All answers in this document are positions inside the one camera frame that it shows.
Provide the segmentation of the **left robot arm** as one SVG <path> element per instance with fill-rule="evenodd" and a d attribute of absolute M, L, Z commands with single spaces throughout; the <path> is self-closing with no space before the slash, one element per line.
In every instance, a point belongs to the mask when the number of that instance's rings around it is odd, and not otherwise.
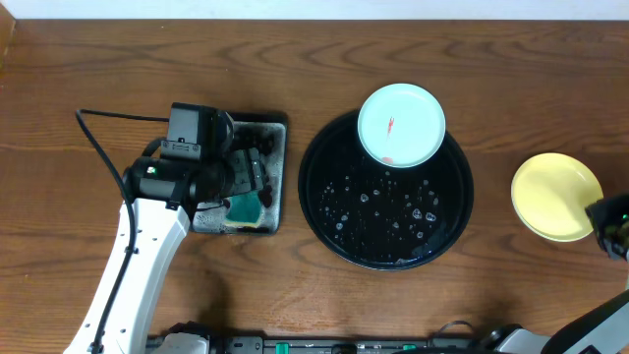
<path fill-rule="evenodd" d="M 143 353 L 164 279 L 189 232 L 271 235 L 283 157 L 257 148 L 202 160 L 139 157 L 120 176 L 117 236 L 70 353 Z"/>

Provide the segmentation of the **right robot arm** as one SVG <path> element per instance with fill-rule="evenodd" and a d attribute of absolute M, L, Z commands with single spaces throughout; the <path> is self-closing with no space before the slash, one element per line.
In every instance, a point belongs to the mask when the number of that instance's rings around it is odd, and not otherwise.
<path fill-rule="evenodd" d="M 598 244 L 613 260 L 628 260 L 628 196 L 585 208 Z M 618 353 L 628 346 L 628 292 L 606 301 L 551 337 L 518 325 L 493 331 L 479 346 L 503 353 Z"/>

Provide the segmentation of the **green yellow sponge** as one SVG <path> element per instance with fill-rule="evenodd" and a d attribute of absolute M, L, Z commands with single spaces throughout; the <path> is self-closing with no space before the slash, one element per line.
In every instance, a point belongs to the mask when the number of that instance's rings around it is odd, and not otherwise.
<path fill-rule="evenodd" d="M 230 198 L 225 225 L 233 228 L 257 228 L 261 224 L 262 204 L 257 192 L 249 192 Z"/>

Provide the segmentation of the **light blue plate top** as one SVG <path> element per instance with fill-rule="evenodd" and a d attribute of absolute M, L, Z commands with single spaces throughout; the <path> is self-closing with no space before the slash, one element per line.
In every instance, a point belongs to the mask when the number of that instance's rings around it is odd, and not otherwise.
<path fill-rule="evenodd" d="M 377 89 L 362 105 L 357 133 L 366 153 L 392 168 L 428 161 L 441 147 L 446 118 L 438 100 L 425 88 L 392 84 Z"/>

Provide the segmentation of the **yellow plate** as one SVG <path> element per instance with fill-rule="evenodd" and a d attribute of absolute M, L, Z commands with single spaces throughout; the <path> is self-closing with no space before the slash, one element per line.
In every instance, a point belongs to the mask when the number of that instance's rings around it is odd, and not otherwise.
<path fill-rule="evenodd" d="M 601 200 L 598 178 L 578 159 L 546 152 L 527 159 L 511 182 L 511 201 L 520 220 L 554 242 L 574 242 L 593 232 L 586 207 Z"/>

